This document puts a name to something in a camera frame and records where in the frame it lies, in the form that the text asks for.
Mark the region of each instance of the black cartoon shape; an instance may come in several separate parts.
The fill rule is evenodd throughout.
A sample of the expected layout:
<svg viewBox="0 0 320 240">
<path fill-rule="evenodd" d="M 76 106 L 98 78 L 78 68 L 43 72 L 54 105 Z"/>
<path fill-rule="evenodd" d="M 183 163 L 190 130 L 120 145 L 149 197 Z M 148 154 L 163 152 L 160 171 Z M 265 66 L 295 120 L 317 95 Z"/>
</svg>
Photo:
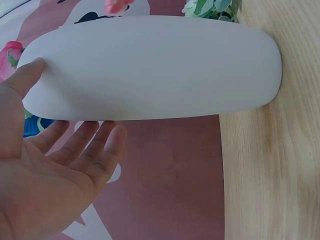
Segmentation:
<svg viewBox="0 0 320 240">
<path fill-rule="evenodd" d="M 114 16 L 98 16 L 96 12 L 91 11 L 91 12 L 88 12 L 86 15 L 84 15 L 82 18 L 80 18 L 80 20 L 75 22 L 74 24 L 93 21 L 97 19 L 109 19 L 109 18 L 114 18 Z"/>
</svg>

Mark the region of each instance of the wooden surface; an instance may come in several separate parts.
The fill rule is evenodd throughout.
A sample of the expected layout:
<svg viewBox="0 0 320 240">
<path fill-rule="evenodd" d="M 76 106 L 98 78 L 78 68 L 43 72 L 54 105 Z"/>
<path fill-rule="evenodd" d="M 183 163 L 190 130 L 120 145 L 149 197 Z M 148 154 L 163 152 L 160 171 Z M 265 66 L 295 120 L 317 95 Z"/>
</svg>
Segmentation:
<svg viewBox="0 0 320 240">
<path fill-rule="evenodd" d="M 277 98 L 220 116 L 226 240 L 320 239 L 320 0 L 243 0 L 283 58 Z"/>
</svg>

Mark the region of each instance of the mauve rug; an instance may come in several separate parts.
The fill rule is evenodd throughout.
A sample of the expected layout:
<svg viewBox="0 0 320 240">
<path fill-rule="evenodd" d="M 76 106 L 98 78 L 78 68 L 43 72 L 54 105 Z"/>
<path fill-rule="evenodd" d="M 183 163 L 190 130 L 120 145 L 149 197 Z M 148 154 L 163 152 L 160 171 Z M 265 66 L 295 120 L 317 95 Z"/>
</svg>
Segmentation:
<svg viewBox="0 0 320 240">
<path fill-rule="evenodd" d="M 135 0 L 124 16 L 181 16 L 185 2 Z M 60 26 L 95 21 L 103 16 L 104 0 L 31 0 L 0 18 L 0 47 L 14 40 L 26 47 Z M 186 71 L 196 71 L 192 61 L 191 57 Z M 80 124 L 72 122 L 53 151 Z M 81 217 L 53 239 L 223 240 L 224 178 L 219 117 L 121 124 L 128 129 L 128 142 L 115 173 Z"/>
</svg>

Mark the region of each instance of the white oval object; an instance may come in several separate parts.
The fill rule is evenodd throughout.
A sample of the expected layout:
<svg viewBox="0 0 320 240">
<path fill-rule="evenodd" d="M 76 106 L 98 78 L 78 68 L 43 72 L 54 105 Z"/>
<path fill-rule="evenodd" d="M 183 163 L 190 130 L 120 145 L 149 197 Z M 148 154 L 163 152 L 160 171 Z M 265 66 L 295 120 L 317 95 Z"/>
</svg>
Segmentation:
<svg viewBox="0 0 320 240">
<path fill-rule="evenodd" d="M 19 66 L 47 68 L 23 104 L 60 120 L 142 120 L 257 108 L 277 94 L 281 56 L 266 33 L 231 22 L 130 16 L 64 26 L 34 40 Z"/>
</svg>

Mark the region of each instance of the human hand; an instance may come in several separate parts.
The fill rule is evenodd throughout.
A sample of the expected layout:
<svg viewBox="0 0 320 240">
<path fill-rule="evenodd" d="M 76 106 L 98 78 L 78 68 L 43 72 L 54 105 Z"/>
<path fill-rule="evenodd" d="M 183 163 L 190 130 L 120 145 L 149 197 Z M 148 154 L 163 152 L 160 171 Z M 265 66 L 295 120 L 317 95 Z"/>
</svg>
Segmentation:
<svg viewBox="0 0 320 240">
<path fill-rule="evenodd" d="M 48 156 L 69 122 L 23 138 L 22 99 L 44 68 L 37 59 L 0 83 L 0 239 L 43 240 L 63 231 L 103 189 L 125 147 L 126 129 L 113 121 L 99 130 L 98 122 L 85 122 Z"/>
</svg>

